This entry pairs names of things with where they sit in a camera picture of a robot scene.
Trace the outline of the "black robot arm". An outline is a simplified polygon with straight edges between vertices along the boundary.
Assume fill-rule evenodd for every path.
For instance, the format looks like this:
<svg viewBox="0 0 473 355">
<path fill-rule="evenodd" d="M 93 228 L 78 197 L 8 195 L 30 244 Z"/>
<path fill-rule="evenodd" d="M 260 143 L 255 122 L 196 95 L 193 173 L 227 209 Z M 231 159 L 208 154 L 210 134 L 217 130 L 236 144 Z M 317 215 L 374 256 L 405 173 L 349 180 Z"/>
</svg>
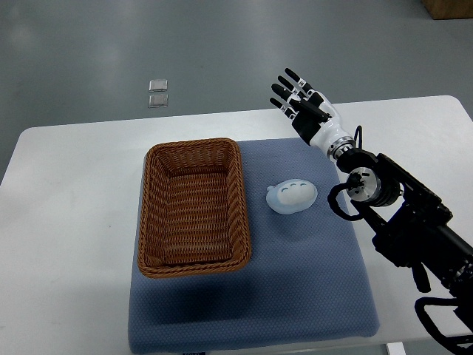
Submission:
<svg viewBox="0 0 473 355">
<path fill-rule="evenodd" d="M 397 267 L 407 267 L 423 296 L 415 313 L 429 335 L 453 354 L 472 353 L 472 335 L 448 337 L 426 307 L 451 307 L 472 327 L 472 247 L 448 227 L 452 213 L 442 200 L 384 154 L 362 148 L 362 128 L 354 135 L 341 126 L 330 101 L 292 69 L 271 89 L 270 102 L 291 121 L 299 137 L 318 147 L 347 174 L 327 197 L 339 217 L 365 220 L 375 232 L 375 250 Z"/>
</svg>

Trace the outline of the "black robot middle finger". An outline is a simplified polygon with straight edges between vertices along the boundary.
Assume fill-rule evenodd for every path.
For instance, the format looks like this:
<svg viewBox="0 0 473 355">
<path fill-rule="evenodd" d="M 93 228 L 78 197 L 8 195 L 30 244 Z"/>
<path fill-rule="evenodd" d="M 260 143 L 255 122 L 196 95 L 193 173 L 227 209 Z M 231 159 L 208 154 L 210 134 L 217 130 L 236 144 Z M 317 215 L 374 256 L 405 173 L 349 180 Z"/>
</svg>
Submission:
<svg viewBox="0 0 473 355">
<path fill-rule="evenodd" d="M 297 88 L 294 87 L 294 85 L 292 85 L 291 82 L 289 82 L 289 80 L 287 80 L 285 77 L 279 75 L 278 76 L 278 80 L 279 80 L 279 83 L 288 91 L 290 91 L 292 94 L 294 95 L 298 95 L 299 97 L 305 97 L 305 94 L 298 90 Z"/>
</svg>

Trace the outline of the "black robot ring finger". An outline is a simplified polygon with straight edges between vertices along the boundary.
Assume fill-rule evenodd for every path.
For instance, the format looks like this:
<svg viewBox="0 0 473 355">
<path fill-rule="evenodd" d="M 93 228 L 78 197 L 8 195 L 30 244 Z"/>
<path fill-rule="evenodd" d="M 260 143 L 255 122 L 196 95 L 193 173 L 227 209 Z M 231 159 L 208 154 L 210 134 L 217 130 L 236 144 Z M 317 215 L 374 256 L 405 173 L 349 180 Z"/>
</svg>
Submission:
<svg viewBox="0 0 473 355">
<path fill-rule="evenodd" d="M 287 103 L 291 103 L 292 101 L 300 101 L 300 97 L 296 93 L 280 84 L 272 84 L 271 89 L 275 94 L 277 94 L 283 101 Z"/>
</svg>

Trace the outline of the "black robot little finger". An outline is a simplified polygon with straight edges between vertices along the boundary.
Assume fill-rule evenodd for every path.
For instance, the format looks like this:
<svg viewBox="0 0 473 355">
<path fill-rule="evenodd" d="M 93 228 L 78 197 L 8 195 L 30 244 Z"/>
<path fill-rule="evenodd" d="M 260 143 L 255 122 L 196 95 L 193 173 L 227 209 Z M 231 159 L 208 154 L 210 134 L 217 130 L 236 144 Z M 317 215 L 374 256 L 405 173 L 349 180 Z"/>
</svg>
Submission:
<svg viewBox="0 0 473 355">
<path fill-rule="evenodd" d="M 285 106 L 275 98 L 270 98 L 270 102 L 289 119 L 294 119 L 297 115 L 297 112 L 293 108 Z"/>
</svg>

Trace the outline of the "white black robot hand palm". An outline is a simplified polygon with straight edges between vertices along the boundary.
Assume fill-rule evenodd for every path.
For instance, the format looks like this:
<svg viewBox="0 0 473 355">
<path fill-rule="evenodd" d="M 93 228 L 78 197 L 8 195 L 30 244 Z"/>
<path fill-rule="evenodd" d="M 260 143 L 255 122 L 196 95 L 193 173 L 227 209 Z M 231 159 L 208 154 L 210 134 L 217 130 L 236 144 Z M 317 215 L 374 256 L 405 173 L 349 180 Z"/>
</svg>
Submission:
<svg viewBox="0 0 473 355">
<path fill-rule="evenodd" d="M 300 100 L 306 100 L 330 114 L 328 121 L 317 121 L 313 115 L 299 108 L 299 101 L 288 103 L 297 112 L 296 117 L 291 119 L 292 127 L 307 145 L 320 148 L 328 158 L 339 158 L 352 148 L 352 136 L 342 128 L 341 116 L 324 94 L 311 90 Z"/>
</svg>

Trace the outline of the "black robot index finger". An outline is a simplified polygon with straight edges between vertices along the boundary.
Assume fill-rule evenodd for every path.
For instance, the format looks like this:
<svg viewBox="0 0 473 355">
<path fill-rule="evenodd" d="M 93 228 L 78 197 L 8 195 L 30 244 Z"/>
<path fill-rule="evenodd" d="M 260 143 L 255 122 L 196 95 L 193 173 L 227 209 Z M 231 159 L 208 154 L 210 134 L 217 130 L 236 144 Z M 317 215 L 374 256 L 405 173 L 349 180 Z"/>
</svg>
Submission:
<svg viewBox="0 0 473 355">
<path fill-rule="evenodd" d="M 296 74 L 292 69 L 286 67 L 285 68 L 285 73 L 293 80 L 295 81 L 298 86 L 303 89 L 304 91 L 311 91 L 313 90 L 312 86 L 306 82 L 303 78 L 301 78 L 298 74 Z"/>
</svg>

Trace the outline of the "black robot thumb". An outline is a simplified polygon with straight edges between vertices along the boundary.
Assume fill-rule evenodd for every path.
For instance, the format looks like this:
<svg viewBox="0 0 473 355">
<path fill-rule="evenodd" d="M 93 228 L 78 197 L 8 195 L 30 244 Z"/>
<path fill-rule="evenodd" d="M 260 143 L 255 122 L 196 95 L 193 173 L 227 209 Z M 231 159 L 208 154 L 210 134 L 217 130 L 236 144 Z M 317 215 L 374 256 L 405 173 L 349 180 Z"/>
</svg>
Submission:
<svg viewBox="0 0 473 355">
<path fill-rule="evenodd" d="M 316 105 L 306 101 L 306 100 L 300 100 L 299 102 L 299 108 L 306 112 L 310 113 L 313 115 L 317 121 L 328 121 L 330 119 L 330 114 L 322 111 L 319 109 Z"/>
</svg>

